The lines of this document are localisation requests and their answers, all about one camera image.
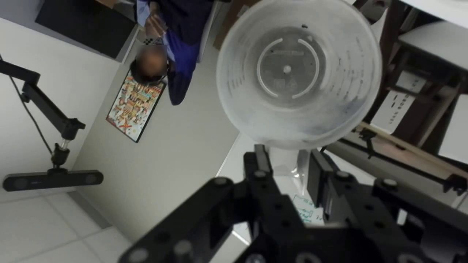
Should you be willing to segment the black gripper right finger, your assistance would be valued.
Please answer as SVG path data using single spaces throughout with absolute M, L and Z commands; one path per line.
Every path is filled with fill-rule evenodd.
M 409 185 L 362 183 L 312 150 L 308 191 L 327 221 L 360 232 L 384 263 L 468 263 L 468 216 Z

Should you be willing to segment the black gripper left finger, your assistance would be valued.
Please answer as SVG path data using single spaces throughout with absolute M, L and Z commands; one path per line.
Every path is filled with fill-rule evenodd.
M 243 163 L 243 181 L 210 179 L 129 246 L 119 263 L 210 263 L 242 221 L 254 242 L 239 261 L 259 254 L 267 263 L 297 263 L 311 248 L 306 227 L 278 188 L 265 145 L 246 151 Z

